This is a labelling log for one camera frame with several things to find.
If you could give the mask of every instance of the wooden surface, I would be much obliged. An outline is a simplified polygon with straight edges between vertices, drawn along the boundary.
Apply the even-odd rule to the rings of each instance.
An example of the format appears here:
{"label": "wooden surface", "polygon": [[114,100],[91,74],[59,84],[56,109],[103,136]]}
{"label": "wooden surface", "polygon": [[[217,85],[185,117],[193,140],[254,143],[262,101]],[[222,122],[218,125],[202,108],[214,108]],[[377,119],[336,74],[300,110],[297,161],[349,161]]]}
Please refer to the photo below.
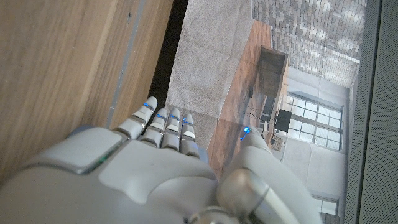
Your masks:
{"label": "wooden surface", "polygon": [[254,21],[207,149],[209,164],[218,177],[222,174],[223,167],[231,161],[235,149],[240,148],[238,136],[249,118],[245,116],[249,103],[246,100],[248,89],[256,81],[262,45],[271,47],[271,28],[267,24]]}
{"label": "wooden surface", "polygon": [[0,182],[82,124],[113,126],[146,98],[172,1],[0,2]]}
{"label": "wooden surface", "polygon": [[[241,148],[239,138],[243,136],[243,128],[259,126],[259,120],[250,113],[261,117],[267,96],[278,98],[282,89],[286,55],[281,58],[280,52],[271,49],[270,31],[268,25],[254,21],[211,138],[208,147],[209,163],[218,177],[239,152]],[[264,47],[270,49],[269,55],[261,53]],[[248,96],[249,89],[253,90],[251,97]]]}

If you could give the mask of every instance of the brick ceiling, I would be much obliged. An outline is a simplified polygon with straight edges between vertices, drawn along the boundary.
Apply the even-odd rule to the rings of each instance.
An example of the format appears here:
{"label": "brick ceiling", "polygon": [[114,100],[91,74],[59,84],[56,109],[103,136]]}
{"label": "brick ceiling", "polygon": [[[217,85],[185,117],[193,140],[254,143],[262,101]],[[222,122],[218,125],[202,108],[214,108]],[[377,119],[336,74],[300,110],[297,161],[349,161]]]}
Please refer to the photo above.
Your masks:
{"label": "brick ceiling", "polygon": [[252,0],[289,66],[350,88],[359,70],[366,0]]}

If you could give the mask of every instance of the black monitor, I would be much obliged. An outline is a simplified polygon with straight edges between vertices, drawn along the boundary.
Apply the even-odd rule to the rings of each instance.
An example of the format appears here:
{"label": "black monitor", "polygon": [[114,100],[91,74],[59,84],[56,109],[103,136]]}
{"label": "black monitor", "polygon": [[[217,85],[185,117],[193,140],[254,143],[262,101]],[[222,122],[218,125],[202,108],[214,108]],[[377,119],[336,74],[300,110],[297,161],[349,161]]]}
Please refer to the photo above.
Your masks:
{"label": "black monitor", "polygon": [[279,110],[275,126],[276,130],[288,132],[291,118],[292,112]]}

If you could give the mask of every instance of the white robotic arm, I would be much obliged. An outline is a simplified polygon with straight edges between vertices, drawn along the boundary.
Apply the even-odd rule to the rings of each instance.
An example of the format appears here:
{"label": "white robotic arm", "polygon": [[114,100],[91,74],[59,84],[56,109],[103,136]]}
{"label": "white robotic arm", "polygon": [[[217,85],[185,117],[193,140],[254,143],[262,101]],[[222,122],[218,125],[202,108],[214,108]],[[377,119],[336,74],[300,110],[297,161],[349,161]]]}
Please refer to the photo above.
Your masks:
{"label": "white robotic arm", "polygon": [[218,182],[190,114],[150,97],[110,131],[91,128],[33,158],[0,188],[1,223],[320,223],[302,183],[254,128]]}

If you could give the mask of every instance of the window frame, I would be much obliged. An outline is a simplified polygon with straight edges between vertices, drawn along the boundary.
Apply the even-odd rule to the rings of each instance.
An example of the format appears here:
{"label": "window frame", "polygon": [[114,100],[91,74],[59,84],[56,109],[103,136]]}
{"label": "window frame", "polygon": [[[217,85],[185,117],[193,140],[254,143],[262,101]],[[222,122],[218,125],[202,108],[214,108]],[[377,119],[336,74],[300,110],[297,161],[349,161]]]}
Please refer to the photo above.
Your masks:
{"label": "window frame", "polygon": [[[308,133],[308,132],[306,132],[306,131],[302,131],[302,125],[301,125],[301,127],[300,127],[300,130],[295,129],[295,128],[291,128],[290,125],[289,125],[289,129],[292,129],[292,130],[294,130],[294,131],[298,131],[298,134],[299,134],[298,139],[301,140],[301,133],[310,134],[310,135],[312,135],[312,141],[311,141],[311,143],[316,143],[316,141],[315,141],[315,138],[316,138],[316,137],[322,138],[322,139],[324,139],[324,140],[326,141],[326,146],[324,146],[324,145],[322,145],[322,144],[318,144],[319,146],[325,147],[325,148],[331,149],[331,150],[342,151],[342,148],[341,148],[341,147],[342,147],[342,136],[343,136],[343,108],[338,109],[338,108],[335,108],[335,107],[332,107],[332,106],[329,106],[329,105],[325,105],[325,104],[323,104],[323,103],[320,103],[320,102],[311,100],[311,99],[309,99],[309,98],[306,98],[306,97],[303,97],[303,96],[300,96],[300,95],[296,95],[296,94],[294,94],[294,93],[288,93],[287,96],[293,98],[293,100],[292,100],[291,103],[288,103],[287,101],[284,102],[284,104],[289,105],[289,107],[290,107],[290,112],[292,112],[293,106],[296,106],[296,107],[301,108],[301,109],[304,110],[304,111],[303,111],[303,116],[299,116],[299,115],[296,115],[296,114],[293,114],[293,113],[292,113],[291,120],[293,119],[293,120],[295,120],[295,121],[299,121],[299,122],[301,122],[301,123],[306,123],[306,124],[310,124],[310,125],[314,126],[313,133]],[[306,103],[306,102],[310,102],[310,103],[315,104],[315,105],[317,106],[317,111],[308,109],[308,108],[306,108],[305,105],[304,105],[303,107],[298,106],[298,105],[294,105],[294,99],[296,99],[296,98],[298,98],[298,99],[300,99],[300,100],[303,100],[305,103]],[[323,123],[321,123],[321,122],[318,121],[318,115],[320,114],[320,112],[319,112],[320,106],[322,106],[322,107],[324,107],[324,108],[326,108],[326,109],[332,110],[332,111],[337,111],[337,112],[340,113],[340,120],[339,120],[339,122],[340,122],[340,127],[339,127],[339,128],[336,128],[336,127],[331,126],[331,125],[329,125],[329,124],[323,124]],[[304,116],[305,116],[305,110],[309,110],[309,111],[311,111],[311,112],[316,112],[315,120],[312,120],[312,119],[310,119],[310,118],[305,118],[305,117],[304,117]],[[331,117],[330,111],[329,111],[328,118],[329,118],[329,119],[331,119],[331,118],[336,119],[336,118],[334,118],[334,117]],[[325,130],[328,130],[328,136],[327,136],[327,137],[317,136],[317,128],[323,128],[323,129],[325,129]],[[333,132],[339,134],[339,141],[338,141],[338,142],[335,141],[335,140],[333,140],[333,139],[330,139],[330,138],[329,138],[329,131],[333,131]],[[327,145],[328,145],[328,141],[337,142],[337,143],[338,143],[338,149],[337,149],[337,148],[334,148],[334,147],[328,147],[328,146],[327,146]]]}
{"label": "window frame", "polygon": [[338,214],[339,200],[333,200],[333,199],[330,199],[330,198],[319,197],[317,195],[312,195],[312,198],[315,199],[315,200],[322,201],[322,204],[321,204],[321,207],[320,207],[321,210],[322,210],[322,206],[323,206],[324,202],[334,203],[336,205],[335,214],[331,214],[331,215],[337,215]]}

